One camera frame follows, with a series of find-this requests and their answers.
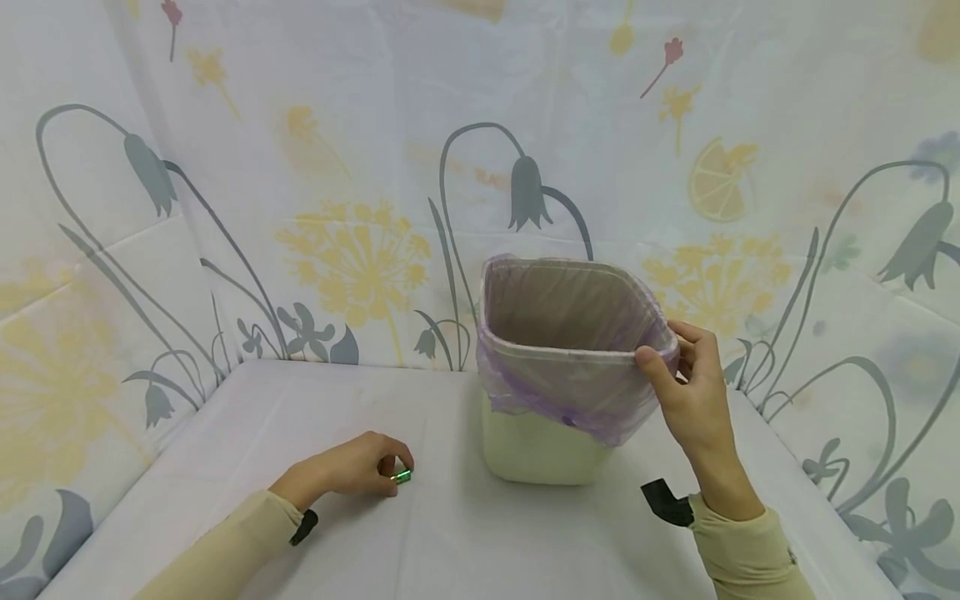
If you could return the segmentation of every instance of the plastic bag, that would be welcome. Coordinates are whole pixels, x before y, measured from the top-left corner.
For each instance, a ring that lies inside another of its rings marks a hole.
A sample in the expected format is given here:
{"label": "plastic bag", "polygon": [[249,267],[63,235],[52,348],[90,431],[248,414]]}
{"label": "plastic bag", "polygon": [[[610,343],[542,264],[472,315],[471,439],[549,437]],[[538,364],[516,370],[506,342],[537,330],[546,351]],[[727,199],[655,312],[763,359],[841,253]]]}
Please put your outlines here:
{"label": "plastic bag", "polygon": [[477,368],[494,411],[533,411],[607,446],[653,414],[634,351],[653,348],[674,372],[680,345],[639,279],[603,263],[507,255],[487,261],[482,288]]}

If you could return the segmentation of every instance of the white trash can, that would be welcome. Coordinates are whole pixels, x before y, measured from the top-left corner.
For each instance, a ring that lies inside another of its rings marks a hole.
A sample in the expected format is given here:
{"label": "white trash can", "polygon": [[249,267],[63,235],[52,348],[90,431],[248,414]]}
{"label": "white trash can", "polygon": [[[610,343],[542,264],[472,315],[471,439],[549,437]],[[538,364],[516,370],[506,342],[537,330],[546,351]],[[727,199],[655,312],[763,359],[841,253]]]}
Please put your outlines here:
{"label": "white trash can", "polygon": [[482,277],[488,467],[510,481],[590,483],[657,408],[634,350],[649,346],[675,370],[677,337],[653,293],[612,265],[499,256]]}

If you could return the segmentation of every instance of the white tablecloth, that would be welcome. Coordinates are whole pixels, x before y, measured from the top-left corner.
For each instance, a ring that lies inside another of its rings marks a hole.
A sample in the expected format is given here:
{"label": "white tablecloth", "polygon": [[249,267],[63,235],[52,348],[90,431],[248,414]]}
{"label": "white tablecloth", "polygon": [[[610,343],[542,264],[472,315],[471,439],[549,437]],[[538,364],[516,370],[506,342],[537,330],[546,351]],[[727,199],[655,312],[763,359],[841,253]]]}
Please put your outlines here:
{"label": "white tablecloth", "polygon": [[[257,361],[179,432],[42,600],[128,599],[247,494],[367,429],[402,439],[413,480],[390,500],[327,496],[320,524],[244,598],[450,600],[710,598],[693,539],[656,518],[640,486],[695,492],[657,413],[577,489],[489,474],[473,373]],[[748,400],[731,392],[737,443],[821,598],[898,598]]]}

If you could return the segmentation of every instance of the beige sleeve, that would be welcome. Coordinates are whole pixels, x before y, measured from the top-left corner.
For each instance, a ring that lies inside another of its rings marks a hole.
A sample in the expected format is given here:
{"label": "beige sleeve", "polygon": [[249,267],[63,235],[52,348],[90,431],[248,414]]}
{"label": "beige sleeve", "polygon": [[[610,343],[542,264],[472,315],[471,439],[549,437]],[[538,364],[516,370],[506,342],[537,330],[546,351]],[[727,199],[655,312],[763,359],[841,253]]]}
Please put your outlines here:
{"label": "beige sleeve", "polygon": [[296,508],[256,492],[168,564],[133,600],[235,600],[260,567],[287,547],[303,520]]}
{"label": "beige sleeve", "polygon": [[732,521],[708,508],[700,494],[690,496],[690,507],[690,530],[719,600],[816,598],[773,510]]}

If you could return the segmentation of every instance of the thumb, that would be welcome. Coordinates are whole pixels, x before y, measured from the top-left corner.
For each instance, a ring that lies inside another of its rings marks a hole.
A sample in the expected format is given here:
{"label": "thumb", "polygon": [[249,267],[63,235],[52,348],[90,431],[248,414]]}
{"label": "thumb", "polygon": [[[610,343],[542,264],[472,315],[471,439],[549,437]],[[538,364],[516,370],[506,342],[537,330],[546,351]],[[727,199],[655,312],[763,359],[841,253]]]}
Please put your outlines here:
{"label": "thumb", "polygon": [[647,376],[650,385],[654,387],[657,398],[660,401],[669,401],[680,384],[677,383],[674,374],[667,369],[666,363],[663,362],[660,355],[653,348],[641,346],[636,349],[634,360],[636,360],[636,365],[640,367],[643,374]]}

